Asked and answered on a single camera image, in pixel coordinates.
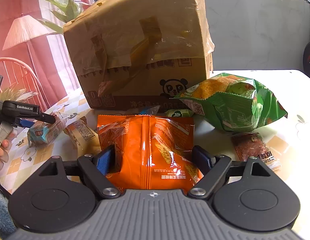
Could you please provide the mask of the person's left hand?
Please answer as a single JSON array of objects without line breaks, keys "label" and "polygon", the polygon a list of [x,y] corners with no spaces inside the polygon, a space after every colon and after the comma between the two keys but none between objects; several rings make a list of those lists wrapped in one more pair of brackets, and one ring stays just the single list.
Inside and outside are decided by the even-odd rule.
[{"label": "person's left hand", "polygon": [[15,129],[6,122],[0,123],[0,170],[9,160],[8,152],[15,138]]}]

